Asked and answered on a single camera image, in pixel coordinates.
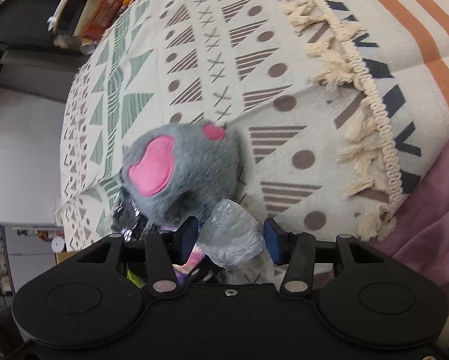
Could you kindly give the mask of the clear plastic wrap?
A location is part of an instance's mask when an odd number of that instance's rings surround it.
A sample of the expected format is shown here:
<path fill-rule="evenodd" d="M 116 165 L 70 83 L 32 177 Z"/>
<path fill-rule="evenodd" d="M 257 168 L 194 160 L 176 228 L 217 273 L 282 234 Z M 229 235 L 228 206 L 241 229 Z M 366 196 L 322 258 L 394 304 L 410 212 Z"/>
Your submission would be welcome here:
<path fill-rule="evenodd" d="M 259 225 L 240 205 L 223 199 L 200 228 L 196 245 L 218 267 L 233 270 L 264 251 Z"/>

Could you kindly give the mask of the black glittery bundle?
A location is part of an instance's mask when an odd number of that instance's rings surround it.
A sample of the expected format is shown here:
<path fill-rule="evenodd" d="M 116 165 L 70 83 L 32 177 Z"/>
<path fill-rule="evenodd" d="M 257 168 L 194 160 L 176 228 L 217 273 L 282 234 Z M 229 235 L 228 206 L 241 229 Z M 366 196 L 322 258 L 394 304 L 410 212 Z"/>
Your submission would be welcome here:
<path fill-rule="evenodd" d="M 125 242 L 140 241 L 146 232 L 148 219 L 137 208 L 134 199 L 124 188 L 121 188 L 116 196 L 111 218 L 112 232 L 121 234 Z"/>

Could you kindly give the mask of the grey pink plush toy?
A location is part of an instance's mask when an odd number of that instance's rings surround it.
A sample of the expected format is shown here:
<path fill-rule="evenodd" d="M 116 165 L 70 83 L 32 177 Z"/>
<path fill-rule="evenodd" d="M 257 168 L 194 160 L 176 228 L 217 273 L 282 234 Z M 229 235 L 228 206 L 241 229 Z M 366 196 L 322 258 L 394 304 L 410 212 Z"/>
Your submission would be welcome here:
<path fill-rule="evenodd" d="M 175 230 L 189 217 L 200 222 L 235 194 L 237 134 L 210 121 L 166 124 L 139 136 L 124 155 L 121 185 L 147 219 Z"/>

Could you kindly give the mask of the purple bed sheet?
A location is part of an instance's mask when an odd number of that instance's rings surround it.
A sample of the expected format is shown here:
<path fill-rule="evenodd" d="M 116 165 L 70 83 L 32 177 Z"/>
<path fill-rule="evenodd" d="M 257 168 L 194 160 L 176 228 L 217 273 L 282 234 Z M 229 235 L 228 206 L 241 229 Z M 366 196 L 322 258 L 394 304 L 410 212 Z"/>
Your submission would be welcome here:
<path fill-rule="evenodd" d="M 449 140 L 396 219 L 394 231 L 371 245 L 435 282 L 449 303 Z"/>

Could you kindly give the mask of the patterned white blanket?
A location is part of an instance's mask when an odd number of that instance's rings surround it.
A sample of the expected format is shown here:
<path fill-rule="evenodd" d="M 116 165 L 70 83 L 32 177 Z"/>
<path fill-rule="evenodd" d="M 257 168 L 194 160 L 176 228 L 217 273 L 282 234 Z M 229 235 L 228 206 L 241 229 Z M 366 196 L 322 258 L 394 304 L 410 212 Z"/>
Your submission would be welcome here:
<path fill-rule="evenodd" d="M 203 121 L 240 138 L 257 219 L 384 238 L 449 139 L 449 0 L 133 2 L 68 94 L 68 249 L 107 234 L 133 141 Z"/>

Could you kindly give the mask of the red plastic basket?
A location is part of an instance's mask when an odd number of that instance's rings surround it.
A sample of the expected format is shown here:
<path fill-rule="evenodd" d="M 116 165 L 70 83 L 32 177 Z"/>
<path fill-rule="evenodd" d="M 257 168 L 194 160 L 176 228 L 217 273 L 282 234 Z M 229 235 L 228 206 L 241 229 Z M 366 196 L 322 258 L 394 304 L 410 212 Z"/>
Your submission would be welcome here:
<path fill-rule="evenodd" d="M 98 41 L 105 31 L 111 26 L 112 22 L 118 16 L 118 12 L 130 0 L 102 0 L 98 5 L 97 10 L 91 16 L 91 19 L 86 24 L 82 40 Z"/>

